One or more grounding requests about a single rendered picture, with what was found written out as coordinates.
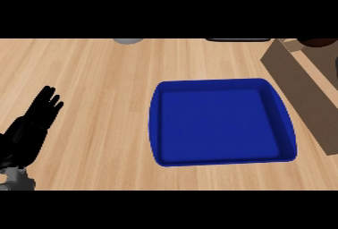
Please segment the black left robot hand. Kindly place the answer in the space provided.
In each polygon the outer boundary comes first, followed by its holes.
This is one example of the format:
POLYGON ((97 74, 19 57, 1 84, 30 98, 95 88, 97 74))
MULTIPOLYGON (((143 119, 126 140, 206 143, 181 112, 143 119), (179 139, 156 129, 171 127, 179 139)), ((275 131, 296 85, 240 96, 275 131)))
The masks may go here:
POLYGON ((26 167, 35 160, 63 102, 55 89, 44 86, 24 115, 17 117, 0 133, 0 170, 26 167))

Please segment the blue tray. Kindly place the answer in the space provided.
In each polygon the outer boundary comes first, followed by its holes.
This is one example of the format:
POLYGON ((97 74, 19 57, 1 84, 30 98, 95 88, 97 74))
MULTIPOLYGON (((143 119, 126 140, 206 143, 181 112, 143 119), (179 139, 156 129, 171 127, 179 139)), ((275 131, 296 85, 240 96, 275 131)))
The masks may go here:
POLYGON ((262 79, 160 82, 147 130, 162 166, 289 162, 296 157, 290 117, 262 79))

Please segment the grey round object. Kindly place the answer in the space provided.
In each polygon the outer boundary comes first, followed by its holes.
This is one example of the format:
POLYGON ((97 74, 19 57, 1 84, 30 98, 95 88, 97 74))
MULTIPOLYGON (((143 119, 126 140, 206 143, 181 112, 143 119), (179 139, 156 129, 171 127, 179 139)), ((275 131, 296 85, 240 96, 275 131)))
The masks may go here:
POLYGON ((120 45, 131 45, 143 41, 143 38, 113 38, 120 45))

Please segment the brown cupcake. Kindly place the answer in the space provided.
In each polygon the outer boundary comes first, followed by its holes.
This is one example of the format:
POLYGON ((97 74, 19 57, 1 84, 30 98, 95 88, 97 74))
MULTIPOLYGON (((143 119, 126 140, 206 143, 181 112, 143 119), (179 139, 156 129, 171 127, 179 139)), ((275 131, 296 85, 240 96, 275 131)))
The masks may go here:
POLYGON ((306 47, 326 47, 338 41, 338 38, 311 38, 298 39, 298 41, 306 47))

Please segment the brown cardboard box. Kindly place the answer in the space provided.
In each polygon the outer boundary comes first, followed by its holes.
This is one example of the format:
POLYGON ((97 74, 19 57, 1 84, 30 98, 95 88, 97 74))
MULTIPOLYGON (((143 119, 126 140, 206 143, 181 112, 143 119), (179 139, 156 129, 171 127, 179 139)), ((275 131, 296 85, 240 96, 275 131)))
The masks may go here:
POLYGON ((261 63, 324 154, 338 155, 338 107, 278 39, 272 40, 261 63))

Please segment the black flat object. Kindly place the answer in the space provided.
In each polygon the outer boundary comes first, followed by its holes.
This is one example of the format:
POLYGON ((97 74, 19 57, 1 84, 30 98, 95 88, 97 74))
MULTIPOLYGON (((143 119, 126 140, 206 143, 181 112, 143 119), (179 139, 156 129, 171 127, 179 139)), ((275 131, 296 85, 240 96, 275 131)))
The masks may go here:
POLYGON ((269 38, 206 38, 210 42, 267 42, 269 38))

